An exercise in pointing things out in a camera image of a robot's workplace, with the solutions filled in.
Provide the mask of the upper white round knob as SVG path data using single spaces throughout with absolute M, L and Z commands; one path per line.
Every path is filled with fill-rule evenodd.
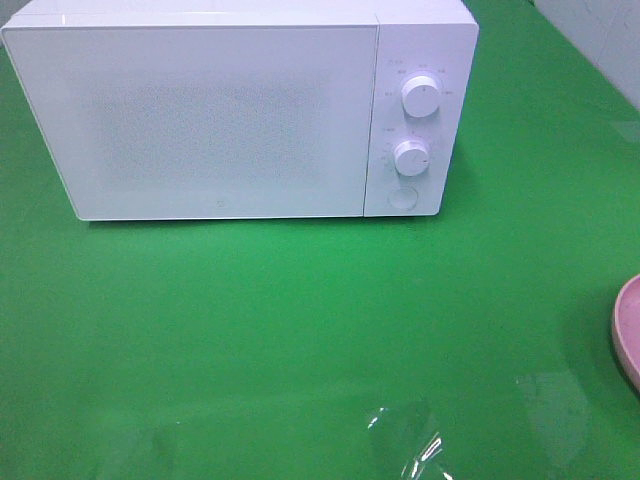
M 404 112 L 413 118 L 424 118 L 440 105 L 441 82 L 429 74 L 415 75 L 404 82 L 401 100 Z

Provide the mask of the white microwave oven body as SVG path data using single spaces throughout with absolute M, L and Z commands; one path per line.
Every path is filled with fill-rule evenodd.
M 329 217 L 438 213 L 479 34 L 460 1 L 32 1 L 8 20 L 1 36 L 8 53 L 7 28 L 323 26 L 377 30 L 364 209 L 359 216 Z M 440 105 L 428 117 L 413 118 L 404 112 L 401 88 L 424 73 L 441 82 Z M 419 176 L 396 171 L 393 151 L 406 140 L 430 148 L 430 165 Z M 401 187 L 418 192 L 410 211 L 389 204 L 388 195 Z

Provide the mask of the clear plastic wrap piece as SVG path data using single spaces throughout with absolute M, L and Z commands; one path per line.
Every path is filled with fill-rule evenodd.
M 381 406 L 367 421 L 378 479 L 454 479 L 439 424 L 424 399 Z

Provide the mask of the white microwave door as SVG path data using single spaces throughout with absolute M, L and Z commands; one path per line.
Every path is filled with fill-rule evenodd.
M 373 26 L 3 36 L 82 220 L 363 212 Z

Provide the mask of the lower white round knob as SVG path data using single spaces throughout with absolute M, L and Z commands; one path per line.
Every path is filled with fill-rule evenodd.
M 399 143 L 394 151 L 396 171 L 405 177 L 415 177 L 424 173 L 430 165 L 430 148 L 417 140 Z

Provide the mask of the white round knob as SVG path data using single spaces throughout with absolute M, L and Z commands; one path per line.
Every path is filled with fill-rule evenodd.
M 424 118 L 440 105 L 441 82 L 429 74 L 415 75 L 404 82 L 401 100 L 404 112 L 413 118 Z
M 399 143 L 394 151 L 396 171 L 405 177 L 415 177 L 424 173 L 430 165 L 430 148 L 417 140 Z

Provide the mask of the round white door button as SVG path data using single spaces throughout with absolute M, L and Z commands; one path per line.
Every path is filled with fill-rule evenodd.
M 388 195 L 389 204 L 402 211 L 412 210 L 418 202 L 418 192 L 412 187 L 401 187 Z

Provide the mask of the pink round plate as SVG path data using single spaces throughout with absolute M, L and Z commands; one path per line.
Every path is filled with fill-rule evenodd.
M 639 392 L 639 275 L 629 279 L 617 294 L 611 335 L 621 368 Z

